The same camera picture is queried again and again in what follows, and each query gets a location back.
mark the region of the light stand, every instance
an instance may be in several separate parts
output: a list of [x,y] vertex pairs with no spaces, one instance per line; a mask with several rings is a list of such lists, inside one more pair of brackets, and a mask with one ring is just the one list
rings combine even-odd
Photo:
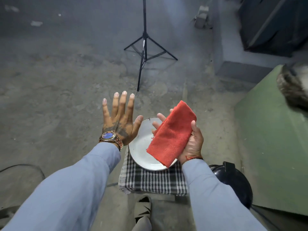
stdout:
[[[137,91],[139,91],[139,85],[140,85],[140,77],[141,77],[141,70],[143,69],[145,63],[148,60],[151,60],[153,58],[156,58],[160,55],[163,55],[165,53],[169,54],[171,57],[173,57],[175,60],[177,60],[177,58],[175,56],[173,56],[171,53],[169,53],[167,50],[165,50],[159,43],[157,43],[155,40],[153,40],[151,37],[149,37],[148,33],[147,33],[147,16],[146,16],[146,5],[145,5],[145,0],[143,0],[143,34],[140,38],[138,38],[137,40],[135,40],[133,43],[131,43],[129,46],[127,46],[124,50],[127,50],[130,46],[141,56],[141,62],[140,62],[140,69],[139,69],[139,78],[138,78],[138,86],[137,86]],[[140,52],[135,46],[134,44],[137,43],[138,41],[140,41],[143,38],[143,46],[142,46],[142,52]],[[158,47],[160,47],[163,52],[156,54],[152,57],[148,58],[148,53],[147,53],[147,39],[149,39],[150,41],[152,41],[154,44],[156,44]]]

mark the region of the plate rim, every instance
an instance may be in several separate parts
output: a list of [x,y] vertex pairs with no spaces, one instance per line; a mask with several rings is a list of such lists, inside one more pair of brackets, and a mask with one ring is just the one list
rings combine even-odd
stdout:
[[177,162],[177,159],[175,159],[175,161],[170,165],[169,168],[168,168],[167,166],[164,166],[164,165],[161,163],[161,165],[164,166],[165,168],[163,168],[163,169],[157,169],[157,170],[155,170],[155,169],[147,169],[147,168],[144,168],[144,167],[142,167],[142,166],[140,166],[139,164],[136,163],[136,161],[135,161],[135,159],[133,158],[133,156],[132,156],[132,154],[131,154],[131,151],[130,151],[130,149],[129,149],[129,144],[127,144],[127,147],[128,147],[128,152],[129,152],[129,154],[131,155],[131,157],[132,157],[134,163],[135,163],[136,165],[138,165],[139,167],[141,167],[141,168],[143,168],[143,169],[145,169],[145,170],[148,170],[148,171],[163,171],[163,170],[167,170],[167,169],[169,169],[170,167],[172,167],[172,166]]

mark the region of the white plate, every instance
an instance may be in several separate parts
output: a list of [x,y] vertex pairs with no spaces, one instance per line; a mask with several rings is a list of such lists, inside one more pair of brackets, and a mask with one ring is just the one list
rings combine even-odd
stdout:
[[154,121],[158,122],[159,124],[162,123],[161,120],[159,120],[157,117],[143,120],[137,137],[129,144],[129,150],[137,165],[147,170],[158,171],[167,169],[167,167],[161,164],[149,153],[147,153],[147,148],[149,147],[152,138],[154,137],[152,134],[152,129],[155,129],[152,126]]

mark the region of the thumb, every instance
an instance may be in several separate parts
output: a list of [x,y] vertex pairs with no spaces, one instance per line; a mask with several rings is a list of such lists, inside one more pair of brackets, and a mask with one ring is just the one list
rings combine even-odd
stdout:
[[132,130],[132,136],[135,138],[138,134],[139,128],[141,126],[141,123],[143,121],[143,116],[137,116],[136,120],[134,121],[133,130]]
[[200,129],[197,127],[196,121],[192,121],[191,125],[192,125],[193,135],[197,138],[203,138]]

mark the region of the watch face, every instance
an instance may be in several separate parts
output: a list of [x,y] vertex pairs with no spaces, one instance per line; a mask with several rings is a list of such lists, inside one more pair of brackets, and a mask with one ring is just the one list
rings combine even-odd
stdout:
[[102,134],[102,138],[106,140],[111,139],[113,136],[114,136],[114,133],[111,131],[108,131]]

